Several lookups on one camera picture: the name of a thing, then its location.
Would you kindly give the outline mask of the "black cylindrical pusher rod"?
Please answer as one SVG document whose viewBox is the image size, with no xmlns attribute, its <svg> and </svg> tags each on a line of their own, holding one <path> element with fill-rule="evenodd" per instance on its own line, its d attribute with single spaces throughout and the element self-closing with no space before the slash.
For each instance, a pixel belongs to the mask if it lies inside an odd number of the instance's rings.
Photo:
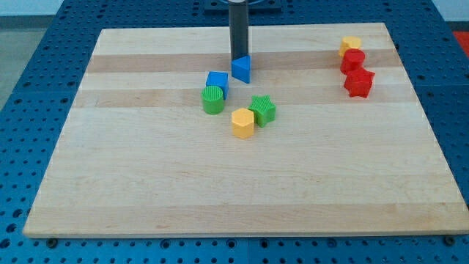
<svg viewBox="0 0 469 264">
<path fill-rule="evenodd" d="M 248 55 L 248 1 L 228 0 L 232 60 Z"/>
</svg>

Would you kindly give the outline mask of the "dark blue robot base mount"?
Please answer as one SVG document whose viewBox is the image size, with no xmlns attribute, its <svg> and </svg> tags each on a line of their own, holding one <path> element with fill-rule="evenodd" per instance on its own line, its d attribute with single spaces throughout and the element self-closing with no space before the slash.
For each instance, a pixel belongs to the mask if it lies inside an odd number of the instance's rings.
<svg viewBox="0 0 469 264">
<path fill-rule="evenodd" d="M 248 0 L 250 12 L 280 12 L 282 10 L 282 0 Z M 227 0 L 204 0 L 204 14 L 227 14 L 229 2 Z"/>
</svg>

